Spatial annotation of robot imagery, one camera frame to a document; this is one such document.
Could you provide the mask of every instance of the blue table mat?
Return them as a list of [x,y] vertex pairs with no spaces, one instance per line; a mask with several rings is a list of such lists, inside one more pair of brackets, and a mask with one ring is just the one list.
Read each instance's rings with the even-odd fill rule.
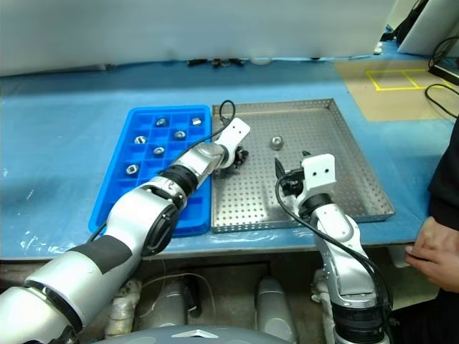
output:
[[[414,58],[387,49],[372,58]],[[426,187],[453,129],[448,119],[368,122],[331,62],[218,70],[148,63],[110,72],[4,77],[0,86],[2,259],[49,258],[87,239],[87,221],[111,153],[134,107],[334,98],[397,212],[387,221],[362,224],[364,244],[415,239],[426,217]],[[209,231],[174,238],[159,257],[313,245],[312,234],[303,229]]]

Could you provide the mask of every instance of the white wall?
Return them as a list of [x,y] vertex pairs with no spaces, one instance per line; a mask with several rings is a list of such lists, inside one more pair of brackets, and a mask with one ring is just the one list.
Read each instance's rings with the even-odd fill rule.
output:
[[370,54],[396,0],[0,0],[0,75],[105,63]]
[[399,52],[431,55],[459,29],[459,0],[430,0],[399,47]]
[[[431,2],[434,2],[434,1],[436,1],[437,3],[440,2],[440,0],[431,0]],[[417,2],[417,0],[398,0],[397,4],[394,7],[394,10],[392,11],[392,13],[389,16],[389,19],[387,20],[387,23],[393,29],[398,27],[399,24],[401,22],[403,22],[403,20],[405,20],[407,18],[409,12],[411,11],[413,5],[416,2]],[[444,39],[446,37],[451,37],[451,36],[458,35],[459,34],[459,14],[458,14],[458,20],[457,21],[458,21],[458,24],[456,25],[456,27],[453,30],[449,31],[449,29],[447,29],[446,32],[440,32],[438,36],[434,35],[435,37],[434,37],[434,39],[432,41],[430,41],[430,39],[429,39],[430,42],[429,42],[429,48],[428,49],[432,49],[432,47],[434,47],[439,41],[441,41],[442,39]],[[436,28],[435,22],[433,22],[430,25],[430,28],[428,28],[429,32],[428,33],[424,33],[424,35],[431,36],[433,33],[435,33],[435,30],[433,30],[432,28]],[[450,50],[450,56],[454,56],[454,57],[459,56],[459,42],[456,43],[455,46]]]

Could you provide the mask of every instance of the silver arm segment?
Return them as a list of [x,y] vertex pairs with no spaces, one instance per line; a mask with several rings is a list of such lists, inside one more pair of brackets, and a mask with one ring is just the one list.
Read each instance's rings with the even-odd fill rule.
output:
[[[356,222],[332,201],[336,183],[334,156],[311,156],[307,152],[303,155],[301,168],[288,174],[276,161],[276,174],[283,178],[281,186],[284,194],[296,197],[300,218],[309,218],[317,230],[367,258],[361,247]],[[349,253],[317,234],[314,234],[314,239],[323,258],[336,343],[388,343],[382,305],[378,302],[372,276]]]
[[2,344],[72,343],[135,272],[171,239],[187,199],[218,168],[231,166],[250,127],[235,118],[215,143],[201,143],[123,195],[99,239],[61,254],[0,295]]

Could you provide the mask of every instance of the stainless steel tray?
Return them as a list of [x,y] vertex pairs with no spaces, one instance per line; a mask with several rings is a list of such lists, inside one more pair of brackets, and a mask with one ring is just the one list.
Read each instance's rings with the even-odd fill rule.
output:
[[[224,107],[224,115],[229,108]],[[214,129],[221,126],[218,109],[212,108]],[[395,214],[333,99],[237,104],[236,115],[252,128],[242,144],[249,157],[240,168],[213,175],[213,231],[297,226],[275,199],[274,157],[285,169],[297,168],[303,150],[335,156],[333,200],[357,222],[382,221]],[[270,139],[279,135],[285,145],[275,151]]]

